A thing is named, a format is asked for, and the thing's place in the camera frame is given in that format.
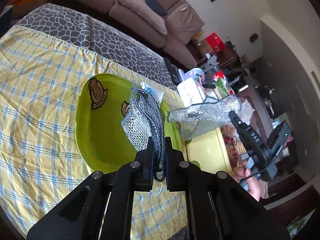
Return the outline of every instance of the wall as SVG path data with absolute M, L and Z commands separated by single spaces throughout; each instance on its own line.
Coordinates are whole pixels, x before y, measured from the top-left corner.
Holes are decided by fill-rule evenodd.
M 260 18 L 269 12 L 267 0 L 186 0 L 205 22 L 203 37 L 217 33 L 223 41 L 231 40 L 239 55 L 252 61 L 262 55 L 262 41 L 251 44 L 249 37 L 261 37 Z
M 302 45 L 320 70 L 320 18 L 309 0 L 268 0 L 273 17 Z
M 319 174 L 320 90 L 311 75 L 319 72 L 304 47 L 273 16 L 264 16 L 261 26 L 263 57 L 269 63 L 261 74 L 275 90 L 273 102 L 288 115 L 299 165 Z
M 297 173 L 300 178 L 302 178 L 305 182 L 309 182 L 315 175 L 308 171 L 306 168 L 301 165 L 297 165 L 294 168 L 294 172 Z M 320 193 L 320 185 L 317 185 L 317 190 Z

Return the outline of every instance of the cable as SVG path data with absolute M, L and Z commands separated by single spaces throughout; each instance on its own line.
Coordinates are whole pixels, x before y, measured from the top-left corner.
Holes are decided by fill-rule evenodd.
M 250 176 L 246 177 L 245 179 L 241 179 L 241 181 L 240 181 L 239 184 L 241 185 L 241 184 L 242 184 L 243 182 L 245 182 L 247 179 L 251 179 L 252 177 L 254 177 L 254 176 L 256 176 L 256 175 L 258 175 L 258 174 L 260 174 L 260 173 L 263 173 L 263 172 L 270 166 L 270 164 L 273 163 L 273 161 L 274 161 L 277 157 L 278 157 L 278 155 L 275 155 L 275 156 L 273 157 L 272 161 L 269 162 L 268 165 L 265 166 L 261 171 L 258 171 L 258 172 L 254 173 L 254 174 L 251 174 Z

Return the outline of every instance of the mesh bag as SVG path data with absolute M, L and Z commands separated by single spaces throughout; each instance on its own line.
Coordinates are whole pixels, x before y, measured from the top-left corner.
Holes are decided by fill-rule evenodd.
M 229 95 L 221 100 L 206 97 L 203 103 L 169 112 L 167 120 L 180 125 L 182 140 L 191 140 L 230 122 L 229 112 L 241 110 L 240 99 Z
M 164 180 L 164 125 L 158 103 L 144 89 L 134 87 L 131 89 L 130 109 L 121 125 L 128 139 L 137 151 L 147 148 L 151 136 L 155 147 L 155 156 L 158 163 L 155 179 Z

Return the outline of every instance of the yellow plaid tablecloth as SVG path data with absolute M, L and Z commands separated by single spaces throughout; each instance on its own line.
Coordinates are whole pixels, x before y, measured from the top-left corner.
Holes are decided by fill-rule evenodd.
M 99 73 L 148 82 L 170 108 L 183 106 L 177 92 L 42 32 L 15 25 L 0 39 L 0 205 L 23 236 L 91 173 L 74 116 L 82 87 Z M 135 194 L 131 239 L 167 239 L 186 224 L 184 193 L 154 182 Z

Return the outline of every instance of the green plastic tray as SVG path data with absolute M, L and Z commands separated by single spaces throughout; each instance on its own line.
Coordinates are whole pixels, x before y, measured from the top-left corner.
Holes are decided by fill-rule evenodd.
M 130 101 L 132 83 L 112 74 L 94 76 L 108 89 L 107 98 L 100 108 L 91 109 L 89 80 L 84 85 L 76 108 L 76 142 L 79 152 L 93 171 L 109 173 L 131 162 L 136 150 L 121 126 L 122 103 Z M 169 106 L 162 102 L 160 110 L 164 117 L 164 134 L 171 137 L 174 149 L 182 150 L 176 123 L 167 122 Z

